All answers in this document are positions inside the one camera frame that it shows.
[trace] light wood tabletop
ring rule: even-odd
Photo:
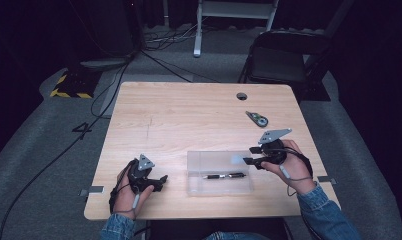
[[[245,93],[246,100],[236,95]],[[245,111],[268,118],[260,128]],[[253,191],[241,195],[190,196],[188,151],[241,151],[258,146],[266,130],[291,128],[312,164],[314,179],[327,176],[291,88],[285,85],[125,82],[121,85],[90,193],[85,217],[110,216],[108,200],[118,173],[144,154],[155,163],[150,179],[168,175],[161,192],[145,202],[139,219],[271,217],[300,215],[297,197],[280,178],[249,167]],[[338,203],[331,183],[321,183]]]

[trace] hand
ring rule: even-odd
[[[282,140],[282,142],[285,147],[293,148],[297,152],[301,153],[301,150],[298,148],[297,144],[293,140]],[[294,154],[288,153],[286,160],[282,165],[285,167],[286,171],[288,171],[291,179],[302,179],[310,176],[310,173],[308,172],[308,169],[304,162]],[[262,162],[261,166],[267,171],[273,172],[278,175],[286,184],[294,188],[298,194],[308,193],[316,187],[316,184],[310,178],[301,181],[293,181],[286,178],[280,170],[279,165],[269,162]]]
[[[140,195],[139,197],[139,202],[138,205],[136,206],[136,209],[130,211],[133,206],[133,202],[135,201],[135,194],[133,193],[132,189],[129,186],[129,178],[127,177],[127,174],[129,172],[129,169],[131,167],[127,168],[127,171],[124,174],[124,177],[122,181],[120,182],[118,189],[121,189],[117,193],[116,197],[116,203],[114,204],[114,209],[113,212],[123,215],[125,217],[128,217],[132,220],[136,219],[136,216],[139,214],[141,211],[144,202],[148,199],[148,197],[151,195],[152,191],[154,190],[154,186],[149,186],[147,187]]]

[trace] person's left hand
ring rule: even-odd
[[[127,177],[130,168],[131,167],[127,168],[127,171],[125,172],[124,177],[117,188],[121,189],[123,186],[125,186],[117,193],[113,212],[128,217],[132,220],[135,220],[136,216],[141,211],[145,201],[148,199],[148,197],[154,190],[154,186],[151,185],[147,187],[142,193],[140,193],[138,205],[134,210],[129,211],[132,209],[133,202],[135,201],[135,194],[133,193],[132,189],[129,186],[129,178]]]

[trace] denim jacket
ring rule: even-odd
[[[297,195],[301,214],[321,239],[361,239],[356,228],[343,215],[338,205],[328,199],[322,187],[316,188],[304,195]],[[134,233],[134,222],[119,214],[113,214],[101,230],[101,239],[131,239]],[[267,239],[255,233],[216,232],[206,240],[264,240]]]

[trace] round hole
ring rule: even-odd
[[[238,93],[238,94],[236,94],[236,97],[241,101],[247,100],[247,98],[248,98],[247,94],[245,94],[245,93]]]

